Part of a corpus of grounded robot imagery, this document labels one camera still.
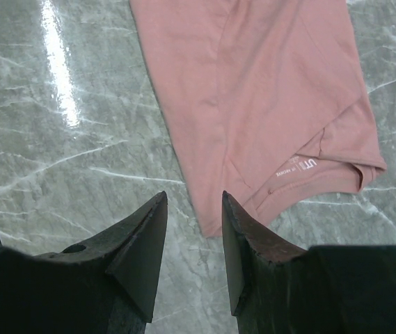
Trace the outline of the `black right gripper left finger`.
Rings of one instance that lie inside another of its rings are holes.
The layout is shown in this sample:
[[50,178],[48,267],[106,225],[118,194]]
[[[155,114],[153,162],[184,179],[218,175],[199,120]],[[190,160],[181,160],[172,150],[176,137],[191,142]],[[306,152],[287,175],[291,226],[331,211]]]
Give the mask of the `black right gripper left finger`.
[[144,333],[152,321],[168,199],[60,253],[0,245],[0,333]]

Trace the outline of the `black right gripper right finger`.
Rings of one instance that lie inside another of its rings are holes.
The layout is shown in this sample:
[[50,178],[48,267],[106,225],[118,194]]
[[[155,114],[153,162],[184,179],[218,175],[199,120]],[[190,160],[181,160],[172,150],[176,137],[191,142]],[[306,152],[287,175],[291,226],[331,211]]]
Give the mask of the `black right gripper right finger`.
[[222,231],[240,333],[396,333],[396,245],[302,249],[229,193]]

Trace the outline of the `pink t shirt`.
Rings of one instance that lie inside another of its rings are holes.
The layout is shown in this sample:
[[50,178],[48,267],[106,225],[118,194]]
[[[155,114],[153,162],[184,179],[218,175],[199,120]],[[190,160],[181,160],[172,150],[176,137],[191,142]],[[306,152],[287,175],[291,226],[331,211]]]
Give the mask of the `pink t shirt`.
[[132,1],[206,237],[231,193],[262,224],[387,166],[345,1]]

